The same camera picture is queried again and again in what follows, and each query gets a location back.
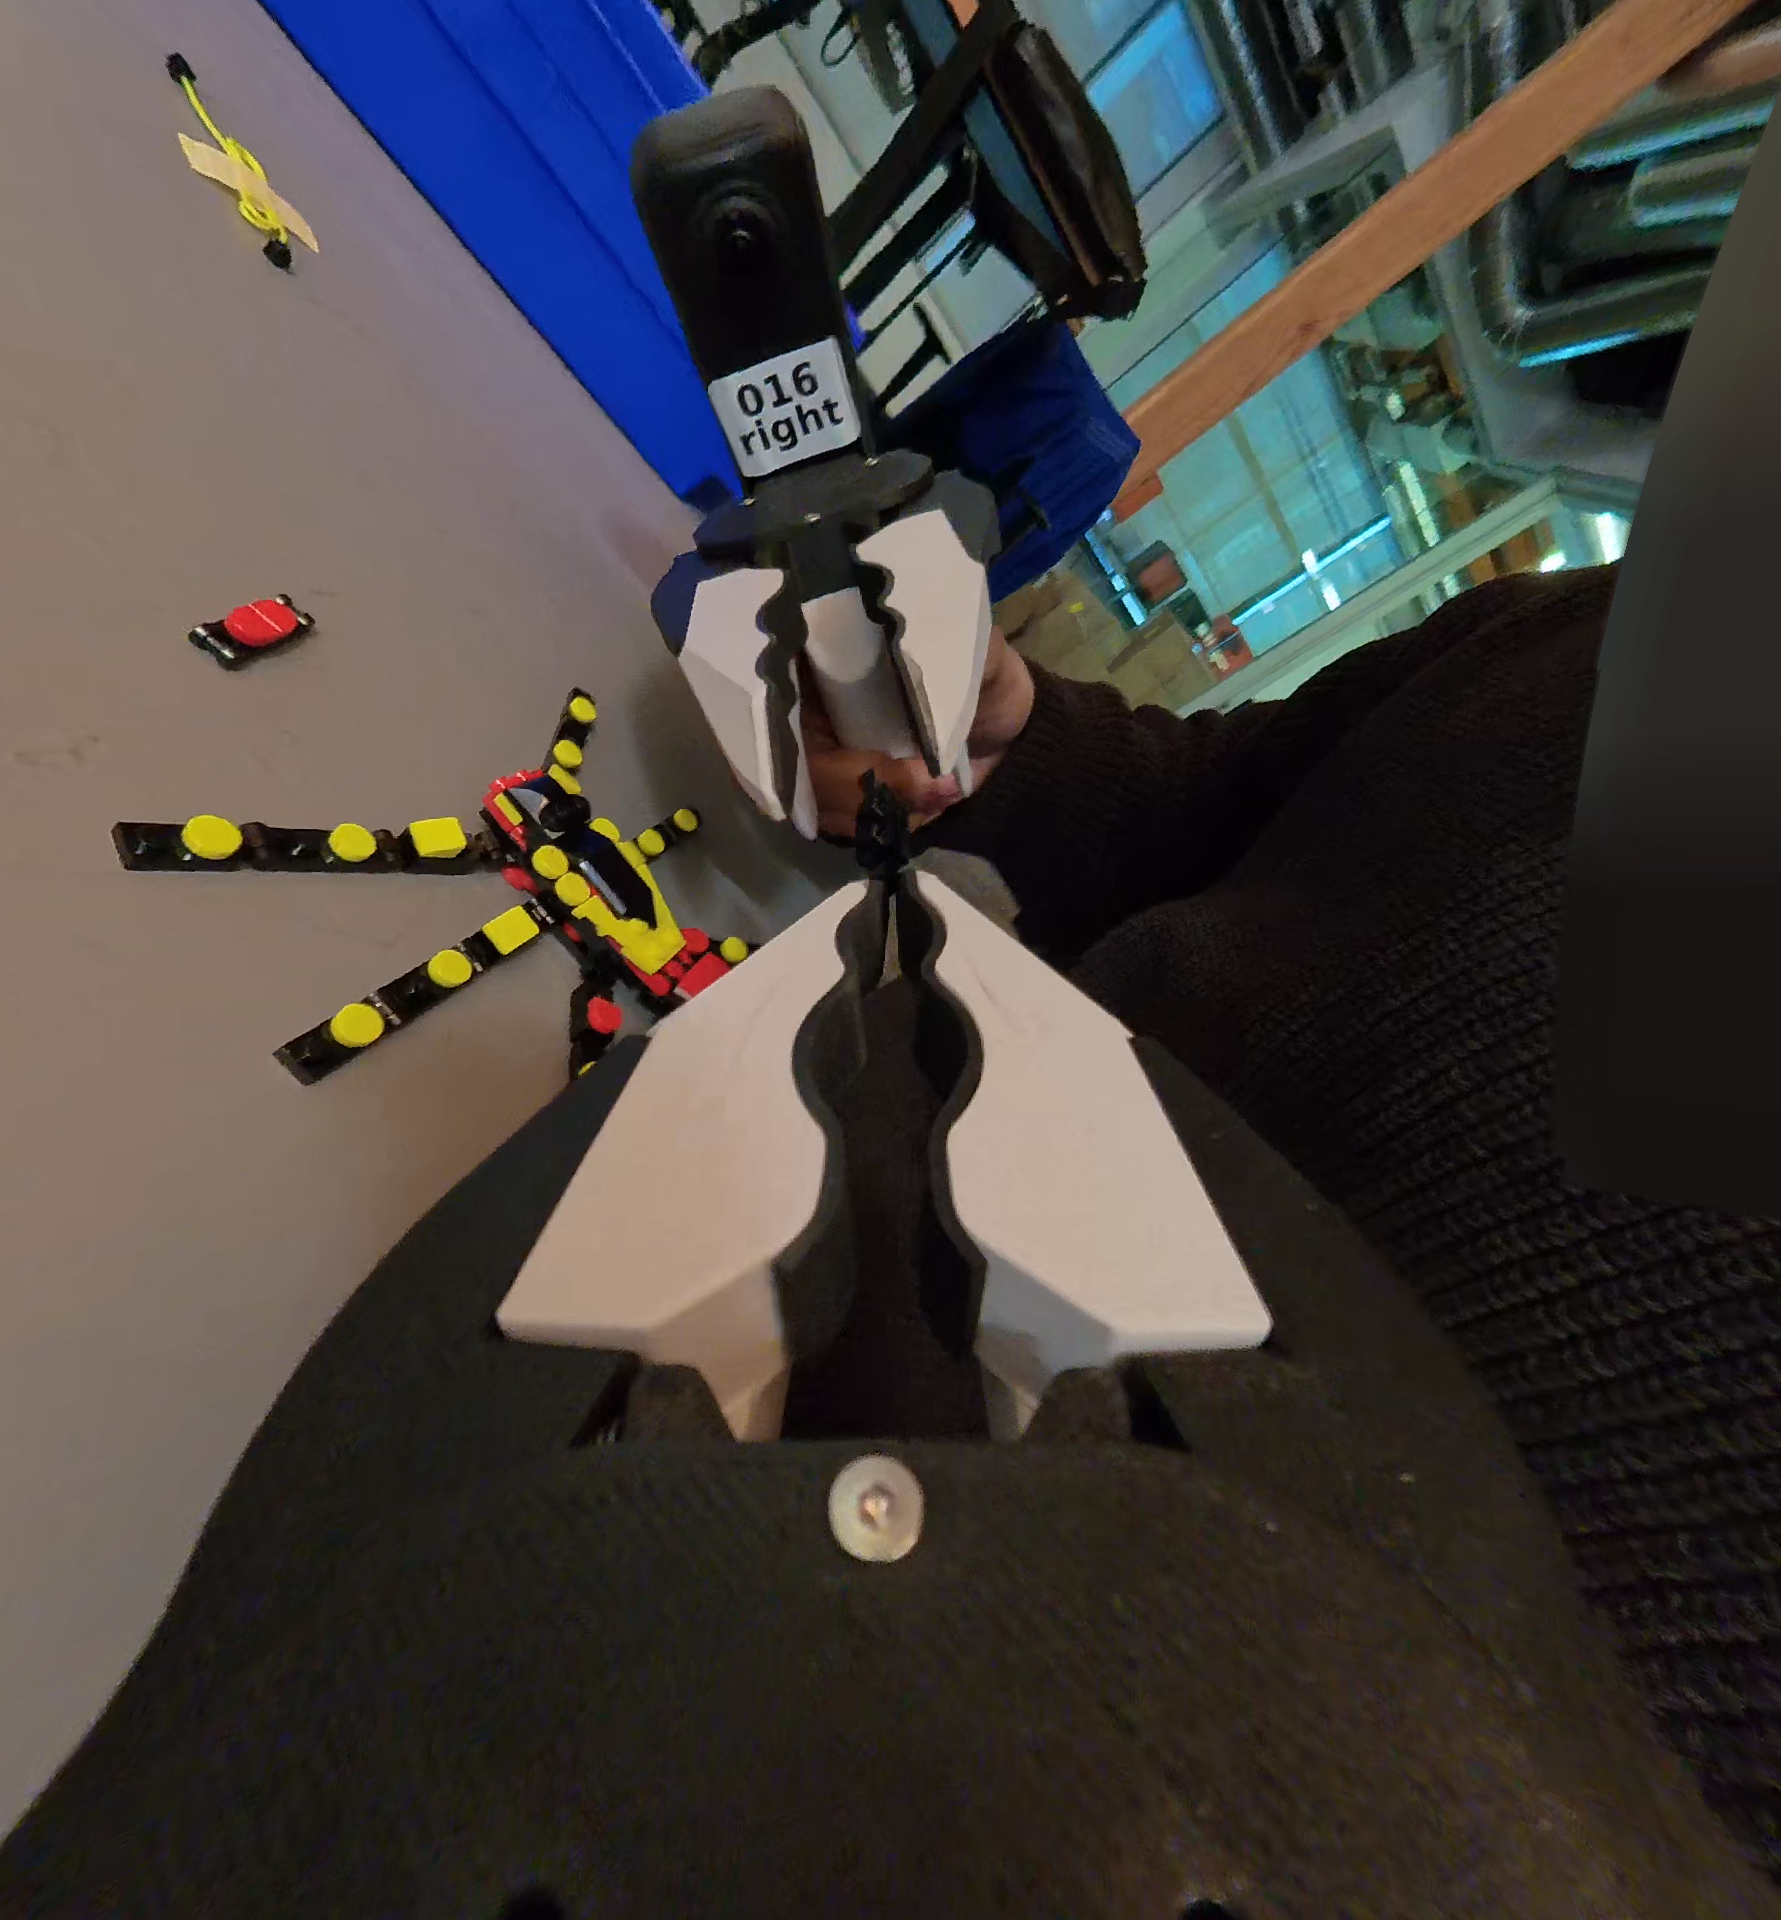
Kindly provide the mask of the blue plastic bin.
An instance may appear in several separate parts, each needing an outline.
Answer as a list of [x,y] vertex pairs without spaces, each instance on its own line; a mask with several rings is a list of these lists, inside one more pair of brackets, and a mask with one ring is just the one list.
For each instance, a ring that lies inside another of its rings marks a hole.
[[646,3],[268,3],[612,425],[696,509],[734,467],[638,220],[638,132],[704,97]]

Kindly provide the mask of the person's right hand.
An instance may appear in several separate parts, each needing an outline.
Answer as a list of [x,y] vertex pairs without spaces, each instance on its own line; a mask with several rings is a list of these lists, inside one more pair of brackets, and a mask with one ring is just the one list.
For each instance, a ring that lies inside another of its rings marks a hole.
[[1027,665],[1010,647],[1001,631],[988,639],[979,702],[967,737],[968,782],[954,774],[929,774],[920,758],[896,759],[884,754],[844,747],[820,709],[814,686],[805,687],[802,729],[807,776],[814,794],[817,832],[828,844],[855,837],[855,816],[863,805],[863,783],[872,776],[902,805],[911,832],[927,829],[950,807],[967,800],[999,765],[1010,744],[1026,726],[1037,700]]

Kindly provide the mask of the wooden beam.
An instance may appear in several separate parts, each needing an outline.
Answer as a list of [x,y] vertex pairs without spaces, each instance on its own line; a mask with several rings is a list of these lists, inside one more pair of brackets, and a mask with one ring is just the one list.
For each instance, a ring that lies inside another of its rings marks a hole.
[[1640,95],[1694,101],[1779,80],[1781,21],[1736,32],[1746,8],[1608,7],[1126,411],[1142,447],[1112,515],[1142,511],[1165,463]]

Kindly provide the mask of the blue jacket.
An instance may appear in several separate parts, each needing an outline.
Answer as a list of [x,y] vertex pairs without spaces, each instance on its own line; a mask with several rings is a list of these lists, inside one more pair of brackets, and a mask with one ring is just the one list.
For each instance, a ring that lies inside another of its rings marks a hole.
[[1021,321],[954,361],[921,397],[879,408],[880,446],[912,450],[984,486],[1001,604],[1062,565],[1107,514],[1142,446],[1069,322]]

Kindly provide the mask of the black yellow lego model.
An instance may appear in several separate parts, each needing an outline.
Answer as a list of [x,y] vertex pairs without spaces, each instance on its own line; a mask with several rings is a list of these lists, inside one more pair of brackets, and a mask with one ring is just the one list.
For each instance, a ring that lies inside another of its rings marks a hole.
[[636,996],[648,1019],[663,1021],[751,958],[740,938],[679,923],[658,884],[657,863],[700,829],[691,808],[625,832],[585,796],[594,718],[592,694],[572,687],[544,761],[494,780],[474,822],[450,814],[395,832],[276,829],[196,814],[116,822],[115,854],[133,875],[494,875],[514,892],[510,906],[282,1043],[276,1060],[302,1085],[315,1085],[517,957],[556,941],[579,970],[566,1019],[574,1080],[622,1035],[622,996]]

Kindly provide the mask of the beige tape strip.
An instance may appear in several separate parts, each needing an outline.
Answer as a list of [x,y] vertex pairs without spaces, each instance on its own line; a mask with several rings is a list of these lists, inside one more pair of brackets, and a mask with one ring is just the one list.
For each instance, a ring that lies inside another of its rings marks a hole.
[[221,144],[178,136],[189,168],[226,191],[250,229],[282,248],[302,247],[318,252],[320,242],[302,211],[286,201],[268,180],[263,163],[239,141]]

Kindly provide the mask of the black red lego plate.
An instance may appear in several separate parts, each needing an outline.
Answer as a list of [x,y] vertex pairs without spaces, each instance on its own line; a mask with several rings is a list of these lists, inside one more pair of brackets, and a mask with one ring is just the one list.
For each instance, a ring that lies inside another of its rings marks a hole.
[[237,674],[258,661],[280,656],[315,632],[312,614],[288,595],[250,599],[187,632],[187,642],[221,671]]

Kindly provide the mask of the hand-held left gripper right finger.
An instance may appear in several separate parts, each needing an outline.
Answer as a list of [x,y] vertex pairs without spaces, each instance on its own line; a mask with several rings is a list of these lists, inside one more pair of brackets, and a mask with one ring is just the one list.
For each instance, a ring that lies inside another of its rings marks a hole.
[[1071,1370],[1262,1347],[1272,1316],[1130,1030],[944,880],[912,875],[909,909],[929,930],[920,977],[973,1041],[941,1158],[982,1259],[991,1433],[1019,1438]]

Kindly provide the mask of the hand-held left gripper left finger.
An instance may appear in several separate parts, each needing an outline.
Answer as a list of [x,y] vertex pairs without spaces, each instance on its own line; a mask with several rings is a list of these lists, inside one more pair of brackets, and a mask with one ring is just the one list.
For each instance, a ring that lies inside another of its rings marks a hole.
[[496,1310],[505,1338],[688,1366],[734,1438],[779,1437],[793,1366],[828,1352],[857,1285],[841,1111],[887,920],[855,880],[632,1044]]

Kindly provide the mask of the small black lego part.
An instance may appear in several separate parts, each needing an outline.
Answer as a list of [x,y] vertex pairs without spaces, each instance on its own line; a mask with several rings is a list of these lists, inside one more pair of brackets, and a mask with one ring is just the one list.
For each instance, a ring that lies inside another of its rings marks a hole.
[[895,889],[911,858],[909,810],[902,798],[874,772],[859,780],[853,822],[853,854],[869,883]]

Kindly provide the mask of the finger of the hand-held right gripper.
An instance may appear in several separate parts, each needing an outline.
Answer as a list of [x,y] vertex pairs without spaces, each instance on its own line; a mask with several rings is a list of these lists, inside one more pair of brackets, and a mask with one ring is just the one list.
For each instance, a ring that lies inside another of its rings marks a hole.
[[817,839],[798,665],[805,612],[782,539],[758,518],[707,518],[653,591],[669,652],[742,793]]
[[920,758],[964,796],[977,776],[971,733],[991,647],[991,493],[937,477],[909,514],[859,544],[869,620],[880,639],[866,679],[868,747]]

